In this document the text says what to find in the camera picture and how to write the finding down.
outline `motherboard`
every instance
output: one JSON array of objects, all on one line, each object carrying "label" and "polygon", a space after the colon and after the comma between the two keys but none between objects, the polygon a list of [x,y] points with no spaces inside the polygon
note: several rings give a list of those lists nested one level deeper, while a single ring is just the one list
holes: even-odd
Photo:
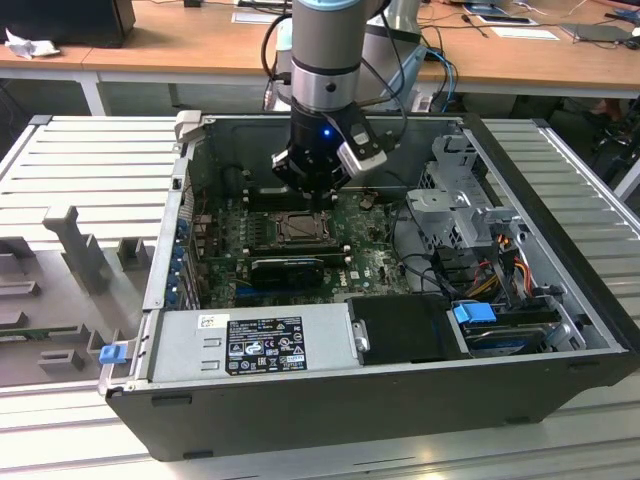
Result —
[{"label": "motherboard", "polygon": [[204,308],[344,302],[409,293],[389,243],[390,203],[340,193],[331,209],[264,211],[227,199],[196,216]]}]

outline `black box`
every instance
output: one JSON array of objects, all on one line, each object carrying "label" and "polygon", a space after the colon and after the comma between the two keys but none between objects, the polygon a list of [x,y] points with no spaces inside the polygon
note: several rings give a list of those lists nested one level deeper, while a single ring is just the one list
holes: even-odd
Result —
[{"label": "black box", "polygon": [[3,0],[0,36],[5,28],[29,40],[56,46],[119,48],[133,29],[132,0]]}]

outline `power supply label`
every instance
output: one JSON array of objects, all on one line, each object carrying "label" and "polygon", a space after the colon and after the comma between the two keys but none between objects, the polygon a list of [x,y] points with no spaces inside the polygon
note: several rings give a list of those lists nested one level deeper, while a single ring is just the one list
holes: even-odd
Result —
[{"label": "power supply label", "polygon": [[232,320],[227,323],[225,370],[229,375],[307,369],[301,317]]}]

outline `wooden desk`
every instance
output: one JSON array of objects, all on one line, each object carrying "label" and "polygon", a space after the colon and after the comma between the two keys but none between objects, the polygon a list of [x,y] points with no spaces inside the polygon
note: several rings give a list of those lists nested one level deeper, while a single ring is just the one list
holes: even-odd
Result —
[{"label": "wooden desk", "polygon": [[[604,14],[611,9],[587,2],[571,16],[571,2],[537,0],[535,6],[549,13],[548,16],[526,13],[521,7],[510,12],[524,12],[540,24],[585,23],[606,20]],[[422,18],[440,18],[457,12],[455,7],[438,5],[434,9],[423,8]],[[483,25],[472,17],[475,25]],[[436,25],[468,26],[460,16],[433,22]],[[432,24],[421,21],[421,24]],[[612,22],[624,30],[631,30],[625,22]],[[484,38],[478,30],[441,29],[447,58],[458,67],[461,91],[491,91],[492,93],[536,93],[558,96],[630,97],[640,92],[640,52],[624,46],[615,50],[579,42],[560,27],[539,27],[555,34],[560,40],[525,40],[500,38],[490,28],[483,28],[489,35]],[[428,41],[438,45],[433,28],[424,30]],[[422,69],[419,80],[429,81],[431,69]]]},{"label": "wooden desk", "polygon": [[[572,5],[536,0],[550,13],[527,14],[539,23],[596,23],[608,7],[587,2],[571,16]],[[165,84],[264,85],[260,43],[265,25],[231,23],[232,6],[204,5],[185,9],[181,2],[154,4],[134,1],[136,26],[121,49],[63,47],[63,55],[27,61],[0,51],[0,77],[75,80],[83,88],[91,113],[109,114],[104,82]],[[524,12],[512,7],[512,12]],[[423,24],[465,27],[459,15],[438,20],[461,9],[434,3],[420,11]],[[625,30],[629,24],[613,22]],[[573,44],[559,27],[542,27],[560,41],[500,38],[490,28],[483,38],[476,29],[441,29],[447,57],[460,73],[460,92],[532,94],[574,97],[635,98],[640,91],[640,52],[615,50],[587,43]],[[437,46],[433,28],[424,30]],[[441,65],[425,64],[418,87],[433,91],[443,78]]]}]

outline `laptop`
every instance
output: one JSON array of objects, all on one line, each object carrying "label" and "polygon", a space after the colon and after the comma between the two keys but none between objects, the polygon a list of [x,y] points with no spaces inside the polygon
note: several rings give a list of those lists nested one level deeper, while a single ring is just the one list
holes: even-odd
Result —
[{"label": "laptop", "polygon": [[631,34],[611,25],[584,25],[580,23],[561,23],[560,28],[576,40],[585,42],[617,42],[631,38]]}]

